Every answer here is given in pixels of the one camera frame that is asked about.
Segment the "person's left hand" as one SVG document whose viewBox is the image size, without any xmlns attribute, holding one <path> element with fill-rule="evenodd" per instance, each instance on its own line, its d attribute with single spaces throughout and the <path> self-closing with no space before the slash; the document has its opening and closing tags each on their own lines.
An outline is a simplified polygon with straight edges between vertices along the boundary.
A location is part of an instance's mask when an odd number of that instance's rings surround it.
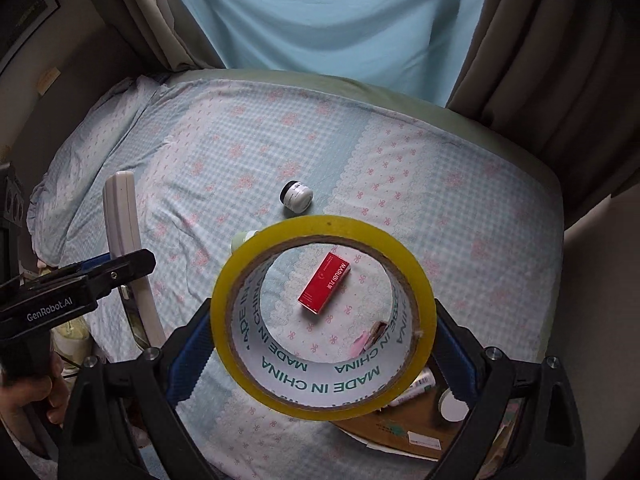
<svg viewBox="0 0 640 480">
<path fill-rule="evenodd" d="M 41 378 L 23 378 L 6 382 L 1 378 L 1 420 L 12 436 L 34 454 L 46 457 L 48 453 L 32 428 L 26 408 L 35 402 L 48 404 L 47 419 L 53 425 L 62 425 L 70 392 L 62 377 L 63 361 L 51 354 L 51 375 Z"/>
</svg>

